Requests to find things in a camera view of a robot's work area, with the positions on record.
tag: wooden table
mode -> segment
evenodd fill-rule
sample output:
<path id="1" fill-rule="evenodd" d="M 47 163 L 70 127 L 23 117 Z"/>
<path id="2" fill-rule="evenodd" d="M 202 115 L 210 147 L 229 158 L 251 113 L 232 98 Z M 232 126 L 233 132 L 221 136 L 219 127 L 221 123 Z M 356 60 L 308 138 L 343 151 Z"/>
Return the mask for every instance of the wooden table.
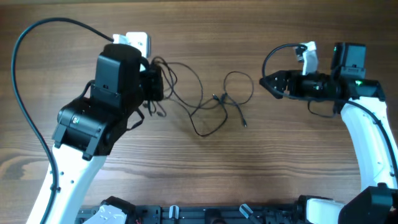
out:
<path id="1" fill-rule="evenodd" d="M 93 181 L 84 205 L 113 195 L 137 205 L 239 205 L 293 202 L 300 194 L 348 202 L 360 178 L 349 133 L 340 117 L 311 115 L 306 103 L 275 100 L 257 84 L 266 54 L 284 43 L 315 40 L 319 71 L 329 73 L 335 42 L 368 47 L 367 78 L 382 83 L 390 125 L 398 128 L 398 5 L 392 1 L 209 1 L 53 4 L 0 7 L 0 223 L 24 223 L 41 187 L 48 160 L 12 92 L 11 52 L 18 35 L 46 17 L 70 17 L 105 34 L 145 31 L 152 55 L 183 62 L 199 74 L 206 98 L 222 93 L 232 70 L 250 74 L 253 99 L 242 106 L 248 127 L 228 107 L 229 120 L 214 135 L 194 134 L 188 116 L 164 102 L 168 116 L 150 117 L 115 145 Z M 93 79 L 107 42 L 77 26 L 46 24 L 21 45 L 17 80 L 21 95 L 48 144 L 59 109 Z M 277 53 L 267 72 L 299 69 L 291 50 Z M 200 89 L 176 68 L 177 91 L 197 103 Z M 250 94 L 247 79 L 230 80 L 236 100 Z M 221 110 L 194 118 L 206 132 Z"/>

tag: black cable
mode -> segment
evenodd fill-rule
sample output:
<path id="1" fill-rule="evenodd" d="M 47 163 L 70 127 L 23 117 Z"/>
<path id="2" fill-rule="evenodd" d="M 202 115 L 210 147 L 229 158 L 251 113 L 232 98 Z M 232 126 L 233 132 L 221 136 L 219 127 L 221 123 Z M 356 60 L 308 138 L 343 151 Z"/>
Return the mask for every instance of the black cable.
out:
<path id="1" fill-rule="evenodd" d="M 138 122 L 136 122 L 135 124 L 133 124 L 131 128 L 126 128 L 126 131 L 131 131 L 131 130 L 133 130 L 134 128 L 136 128 L 136 127 L 138 127 L 138 126 L 140 126 L 140 125 L 143 124 L 144 119 L 145 119 L 144 114 L 141 112 L 141 110 L 140 110 L 139 108 L 137 108 L 136 112 L 137 112 L 138 115 L 140 116 L 141 120 L 139 120 Z"/>
<path id="2" fill-rule="evenodd" d="M 151 104 L 154 105 L 154 108 L 155 108 L 154 111 L 152 111 L 152 110 L 150 109 L 150 105 L 151 105 Z M 151 116 L 152 116 L 152 114 L 156 113 L 156 111 L 157 111 L 156 105 L 154 104 L 153 101 L 147 100 L 147 103 L 143 103 L 142 105 L 144 106 L 144 108 L 147 108 L 147 109 L 148 109 L 149 115 L 151 115 Z"/>
<path id="3" fill-rule="evenodd" d="M 55 194 L 57 193 L 58 188 L 58 170 L 57 170 L 57 164 L 55 162 L 55 159 L 52 155 L 51 150 L 49 149 L 47 143 L 45 142 L 42 134 L 40 133 L 40 131 L 37 129 L 36 125 L 34 124 L 34 122 L 32 121 L 32 118 L 30 117 L 29 113 L 26 110 L 26 107 L 24 105 L 24 103 L 22 102 L 21 96 L 19 94 L 19 90 L 17 87 L 17 80 L 16 80 L 16 58 L 17 58 L 17 53 L 18 53 L 18 49 L 19 46 L 22 42 L 22 40 L 24 39 L 24 37 L 35 27 L 48 23 L 48 22 L 69 22 L 72 24 L 76 24 L 78 26 L 81 26 L 83 28 L 86 28 L 92 32 L 94 32 L 95 34 L 99 35 L 100 37 L 105 38 L 106 40 L 109 40 L 111 42 L 113 42 L 113 39 L 106 36 L 105 34 L 101 33 L 100 31 L 82 23 L 82 22 L 78 22 L 75 21 L 73 19 L 68 19 L 68 18 L 48 18 L 48 19 L 43 19 L 41 21 L 37 21 L 34 24 L 30 25 L 17 39 L 17 42 L 14 46 L 14 50 L 12 52 L 12 61 L 11 61 L 11 79 L 12 79 L 12 87 L 14 89 L 14 94 L 16 96 L 16 100 L 18 102 L 19 107 L 21 108 L 22 113 L 24 114 L 27 122 L 29 123 L 30 127 L 32 128 L 33 132 L 36 134 L 37 138 L 39 139 L 40 143 L 42 144 L 44 151 L 49 159 L 50 162 L 50 166 L 52 169 L 52 187 L 51 187 L 51 194 L 50 194 L 50 198 L 49 198 L 49 203 L 47 204 L 47 207 L 44 211 L 42 220 L 40 223 L 45 223 L 47 221 L 47 218 L 49 216 L 49 213 L 51 211 L 52 205 L 54 203 L 55 200 Z"/>
<path id="4" fill-rule="evenodd" d="M 314 115 L 317 115 L 317 116 L 319 116 L 319 117 L 321 117 L 321 118 L 334 118 L 335 116 L 336 116 L 336 114 L 337 114 L 337 111 L 333 108 L 333 114 L 332 115 L 324 115 L 324 114 L 318 114 L 318 113 L 316 113 L 316 112 L 313 112 L 312 110 L 311 110 L 311 103 L 313 102 L 313 100 L 309 100 L 308 101 L 308 104 L 307 104 L 307 109 L 308 109 L 308 111 L 311 113 L 311 114 L 314 114 Z"/>
<path id="5" fill-rule="evenodd" d="M 286 48 L 286 47 L 303 47 L 305 50 L 307 49 L 306 45 L 303 44 L 284 44 L 281 45 L 279 47 L 276 47 L 274 50 L 272 50 L 266 57 L 266 59 L 264 59 L 264 63 L 262 64 L 262 77 L 264 78 L 264 80 L 266 80 L 266 65 L 268 60 L 270 59 L 270 57 L 277 52 L 280 49 Z M 332 74 L 335 75 L 336 73 L 336 69 L 334 69 L 332 71 Z M 376 115 L 374 115 L 371 111 L 369 111 L 367 108 L 365 108 L 364 106 L 360 105 L 359 103 L 355 103 L 353 101 L 349 101 L 349 100 L 342 100 L 342 99 L 334 99 L 334 98 L 314 98 L 314 97 L 298 97 L 298 96 L 291 96 L 290 94 L 286 94 L 284 92 L 281 92 L 279 90 L 276 90 L 274 88 L 272 88 L 270 86 L 270 84 L 268 84 L 267 82 L 264 82 L 266 85 L 268 85 L 271 91 L 273 91 L 275 94 L 278 94 L 280 96 L 285 96 L 288 97 L 290 99 L 293 100 L 302 100 L 302 101 L 333 101 L 335 103 L 341 103 L 341 104 L 349 104 L 349 105 L 353 105 L 356 106 L 360 109 L 362 109 L 363 111 L 365 111 L 368 115 L 370 115 L 370 117 L 372 117 L 372 119 L 374 120 L 374 124 L 376 124 L 379 129 L 380 132 L 382 133 L 384 140 L 387 144 L 387 148 L 389 150 L 390 153 L 390 157 L 391 157 L 391 162 L 392 162 L 392 168 L 394 170 L 394 177 L 396 179 L 397 185 L 398 185 L 398 165 L 397 165 L 397 161 L 396 161 L 396 157 L 394 154 L 394 150 L 392 148 L 392 144 L 391 144 L 391 140 L 386 132 L 386 130 L 384 129 L 381 120 L 379 120 Z"/>
<path id="6" fill-rule="evenodd" d="M 86 93 L 87 93 L 89 87 L 91 86 L 91 84 L 94 84 L 94 82 L 95 82 L 95 80 L 88 81 L 88 83 L 85 86 L 85 89 L 83 90 L 83 92 L 78 97 L 76 97 L 76 99 L 82 99 L 86 95 Z"/>
<path id="7" fill-rule="evenodd" d="M 149 69 L 149 62 L 145 57 L 141 57 L 138 61 L 146 70 Z"/>
<path id="8" fill-rule="evenodd" d="M 156 101 L 156 104 L 163 112 L 163 113 L 161 113 L 161 112 L 158 111 L 157 115 L 165 118 L 167 116 L 166 110 L 164 110 L 163 106 L 158 101 Z"/>
<path id="9" fill-rule="evenodd" d="M 209 136 L 209 135 L 213 134 L 214 132 L 216 132 L 217 130 L 219 130 L 219 129 L 225 124 L 226 120 L 228 119 L 228 112 L 227 112 L 227 110 L 226 110 L 226 108 L 225 108 L 224 105 L 232 105 L 232 106 L 235 106 L 235 107 L 237 108 L 237 110 L 239 111 L 239 114 L 240 114 L 240 116 L 241 116 L 242 123 L 243 123 L 244 127 L 247 127 L 247 123 L 246 123 L 246 120 L 244 119 L 243 112 L 242 112 L 242 110 L 240 109 L 240 105 L 243 105 L 243 104 L 247 103 L 247 102 L 252 98 L 252 96 L 253 96 L 253 94 L 254 94 L 254 82 L 253 82 L 252 78 L 251 78 L 248 74 L 243 73 L 243 72 L 239 72 L 239 71 L 229 72 L 229 73 L 225 76 L 225 78 L 224 78 L 224 82 L 223 82 L 224 93 L 222 94 L 221 98 L 218 98 L 216 95 L 213 95 L 212 98 L 210 98 L 209 100 L 206 100 L 204 103 L 202 103 L 202 101 L 203 101 L 203 85 L 202 85 L 202 82 L 201 82 L 201 80 L 200 80 L 199 75 L 198 75 L 191 67 L 189 67 L 188 65 L 185 65 L 184 63 L 180 63 L 180 62 L 166 62 L 162 57 L 155 57 L 155 58 L 153 58 L 153 59 L 152 59 L 152 63 L 158 63 L 158 64 L 161 64 L 161 65 L 163 65 L 163 66 L 166 67 L 167 71 L 169 72 L 169 77 L 170 77 L 170 79 L 169 79 L 169 78 L 167 77 L 167 75 L 165 74 L 164 69 L 163 69 L 162 67 L 161 67 L 161 68 L 162 68 L 162 74 L 163 74 L 163 76 L 164 76 L 164 78 L 165 78 L 165 81 L 166 81 L 167 84 L 169 85 L 169 87 L 168 87 L 165 91 L 170 90 L 170 93 L 169 93 L 168 96 L 165 96 L 164 99 L 165 99 L 165 100 L 171 100 L 171 101 L 174 101 L 174 102 L 178 103 L 178 104 L 187 112 L 188 117 L 190 118 L 190 121 L 191 121 L 191 123 L 192 123 L 193 129 L 194 129 L 194 131 L 195 131 L 195 133 L 196 133 L 197 135 L 199 135 L 199 136 L 201 136 L 201 137 Z M 194 74 L 194 76 L 196 76 L 196 78 L 197 78 L 197 80 L 198 80 L 198 82 L 199 82 L 199 85 L 200 85 L 200 90 L 201 90 L 200 100 L 199 100 L 199 103 L 198 103 L 197 105 L 191 105 L 190 103 L 187 103 L 185 100 L 183 100 L 183 99 L 180 97 L 180 95 L 179 95 L 178 93 L 175 92 L 174 87 L 175 87 L 175 84 L 177 83 L 178 76 L 177 76 L 176 73 L 173 71 L 173 69 L 170 68 L 169 65 L 179 65 L 179 66 L 183 66 L 183 67 L 189 69 L 189 70 Z M 251 85 L 252 85 L 252 91 L 251 91 L 251 94 L 250 94 L 249 98 L 248 98 L 246 101 L 241 102 L 241 103 L 237 103 L 235 100 L 233 100 L 232 97 L 230 97 L 230 96 L 228 95 L 228 92 L 226 91 L 226 81 L 227 81 L 228 77 L 229 77 L 231 74 L 234 74 L 234 73 L 237 73 L 237 74 L 244 75 L 244 76 L 248 77 L 248 78 L 250 79 Z M 175 96 L 177 97 L 177 100 L 171 99 L 171 96 L 172 96 L 172 95 L 175 95 Z M 217 104 L 215 104 L 215 105 L 213 105 L 213 106 L 208 106 L 208 107 L 206 107 L 206 105 L 207 105 L 209 102 L 213 101 L 213 100 L 216 100 L 216 101 L 217 101 Z M 209 133 L 200 134 L 200 133 L 197 131 L 197 129 L 196 129 L 196 126 L 195 126 L 195 123 L 193 122 L 192 116 L 193 116 L 198 110 L 212 110 L 212 109 L 215 109 L 215 108 L 218 107 L 218 106 L 221 106 L 222 109 L 223 109 L 224 112 L 225 112 L 224 120 L 223 120 L 214 130 L 210 131 Z M 189 112 L 189 110 L 188 110 L 187 107 L 188 107 L 188 108 L 194 108 L 194 110 L 193 110 L 192 112 Z"/>

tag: tangled cable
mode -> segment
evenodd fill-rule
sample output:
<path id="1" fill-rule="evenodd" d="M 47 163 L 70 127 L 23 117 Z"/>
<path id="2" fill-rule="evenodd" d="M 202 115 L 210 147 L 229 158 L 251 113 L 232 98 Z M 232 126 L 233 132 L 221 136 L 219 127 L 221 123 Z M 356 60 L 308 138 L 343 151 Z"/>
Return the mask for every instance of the tangled cable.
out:
<path id="1" fill-rule="evenodd" d="M 185 65 L 184 63 L 180 63 L 180 62 L 166 62 L 162 57 L 154 57 L 152 59 L 152 61 L 151 61 L 151 64 L 153 64 L 153 63 L 157 64 L 157 65 L 160 65 L 160 67 L 162 69 L 163 77 L 164 77 L 165 81 L 167 82 L 167 84 L 169 86 L 164 91 L 169 91 L 170 90 L 170 93 L 167 96 L 165 96 L 164 99 L 176 102 L 178 105 L 180 105 L 187 112 L 187 114 L 188 114 L 188 116 L 190 118 L 190 121 L 192 123 L 193 130 L 195 131 L 195 133 L 197 135 L 199 135 L 201 137 L 207 137 L 207 136 L 213 134 L 214 132 L 218 131 L 225 124 L 226 120 L 228 119 L 228 111 L 225 108 L 225 105 L 235 106 L 237 108 L 237 110 L 239 111 L 239 114 L 240 114 L 241 119 L 242 119 L 243 126 L 247 127 L 247 123 L 246 123 L 246 120 L 244 119 L 244 116 L 243 116 L 242 110 L 240 108 L 240 105 L 243 105 L 243 104 L 249 102 L 250 99 L 252 98 L 253 94 L 254 94 L 254 82 L 253 82 L 253 79 L 248 74 L 246 74 L 244 72 L 239 72 L 239 71 L 229 72 L 224 78 L 224 82 L 223 82 L 224 93 L 221 95 L 221 97 L 218 97 L 215 94 L 213 94 L 212 98 L 210 98 L 210 99 L 206 100 L 205 102 L 203 102 L 204 94 L 203 94 L 202 82 L 201 82 L 200 77 L 198 76 L 198 74 L 191 67 L 189 67 L 188 65 Z M 181 99 L 181 97 L 180 97 L 180 95 L 178 95 L 178 93 L 175 92 L 175 86 L 176 86 L 176 84 L 178 82 L 178 76 L 173 71 L 173 69 L 170 67 L 170 65 L 179 65 L 179 66 L 185 67 L 185 68 L 189 69 L 194 74 L 194 76 L 196 76 L 197 80 L 199 81 L 199 85 L 200 85 L 200 100 L 199 100 L 199 103 L 197 105 L 191 105 L 191 104 L 187 103 L 185 100 Z M 228 95 L 228 92 L 226 91 L 226 81 L 227 81 L 228 77 L 231 74 L 234 74 L 234 73 L 237 73 L 237 74 L 244 75 L 244 76 L 248 77 L 250 79 L 250 82 L 251 82 L 251 87 L 252 87 L 251 94 L 250 94 L 249 98 L 246 101 L 241 102 L 241 103 L 238 103 L 234 99 L 232 99 L 232 97 L 230 97 Z M 176 96 L 177 99 L 176 100 L 172 99 L 171 98 L 172 96 Z M 212 105 L 212 106 L 206 106 L 212 100 L 215 100 L 218 103 L 215 104 L 215 105 Z M 158 112 L 158 115 L 161 116 L 161 117 L 166 117 L 167 114 L 166 114 L 165 110 L 163 109 L 162 105 L 159 102 L 156 102 L 156 103 L 161 108 L 161 110 L 163 111 L 163 114 Z M 151 109 L 150 109 L 151 105 L 154 106 L 154 111 L 151 111 Z M 148 104 L 145 104 L 144 106 L 146 108 L 148 108 L 148 110 L 150 111 L 149 112 L 150 114 L 156 113 L 156 111 L 157 111 L 156 110 L 156 105 L 153 102 L 148 102 Z M 224 120 L 214 130 L 210 131 L 209 133 L 206 133 L 206 134 L 199 133 L 198 130 L 196 129 L 195 123 L 193 122 L 192 116 L 198 110 L 212 110 L 212 109 L 217 108 L 218 106 L 221 106 L 223 111 L 225 112 Z M 192 112 L 190 112 L 188 110 L 188 108 L 194 108 L 194 110 Z"/>

